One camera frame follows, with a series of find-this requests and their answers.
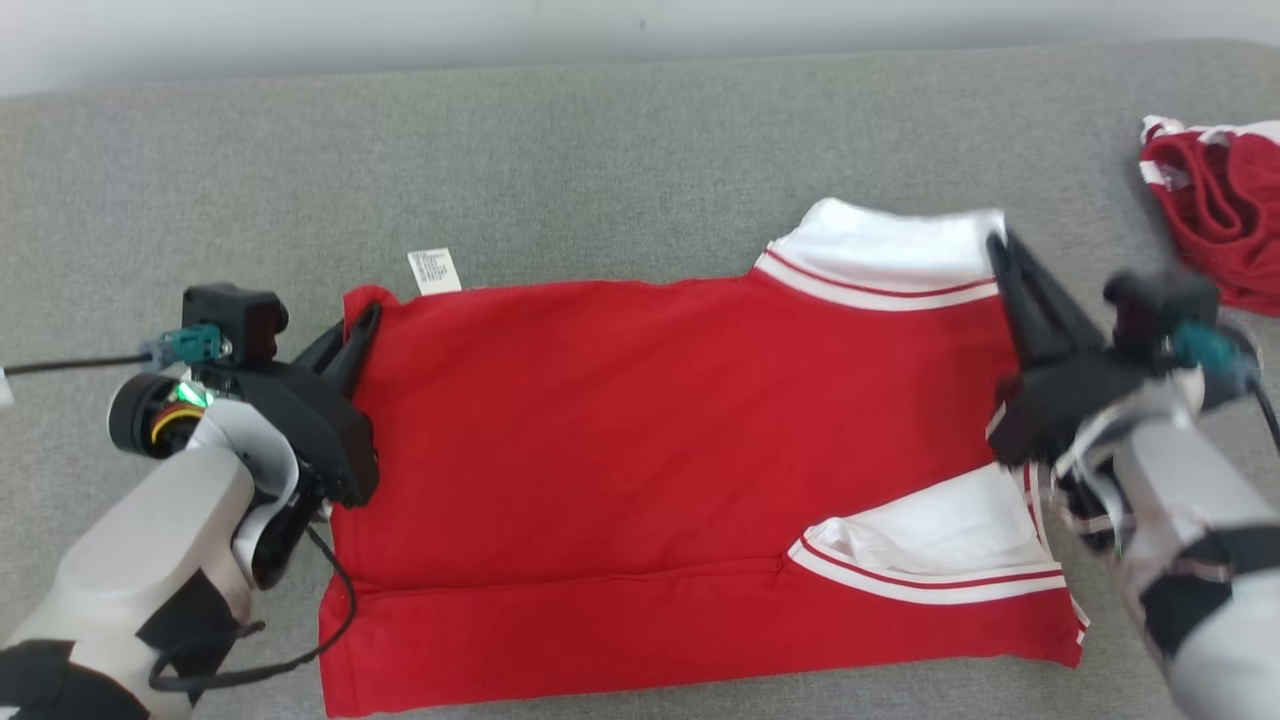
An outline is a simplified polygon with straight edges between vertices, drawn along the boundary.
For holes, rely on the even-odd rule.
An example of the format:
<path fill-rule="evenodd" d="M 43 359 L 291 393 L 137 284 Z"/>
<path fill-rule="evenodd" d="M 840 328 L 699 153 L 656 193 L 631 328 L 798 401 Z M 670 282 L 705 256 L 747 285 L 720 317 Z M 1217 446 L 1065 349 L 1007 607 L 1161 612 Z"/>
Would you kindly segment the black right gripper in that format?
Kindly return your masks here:
<path fill-rule="evenodd" d="M 1001 372 L 991 391 L 986 442 L 1000 465 L 1055 460 L 1091 418 L 1181 369 L 1170 357 L 1102 347 L 1085 310 L 1016 236 L 993 232 L 986 251 L 1019 365 L 1034 366 Z"/>

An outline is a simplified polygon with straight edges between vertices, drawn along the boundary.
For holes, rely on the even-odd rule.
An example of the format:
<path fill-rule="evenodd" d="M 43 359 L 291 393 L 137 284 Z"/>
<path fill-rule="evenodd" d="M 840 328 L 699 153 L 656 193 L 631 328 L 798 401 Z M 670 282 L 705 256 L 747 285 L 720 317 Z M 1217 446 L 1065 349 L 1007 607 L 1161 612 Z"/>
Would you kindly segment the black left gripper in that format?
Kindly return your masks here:
<path fill-rule="evenodd" d="M 195 428 L 191 448 L 223 448 L 250 471 L 268 502 L 284 506 L 315 495 L 347 507 L 367 505 L 380 482 L 372 421 L 355 392 L 381 320 L 367 305 L 346 325 L 338 320 L 294 364 L 193 366 L 192 380 L 214 393 Z"/>

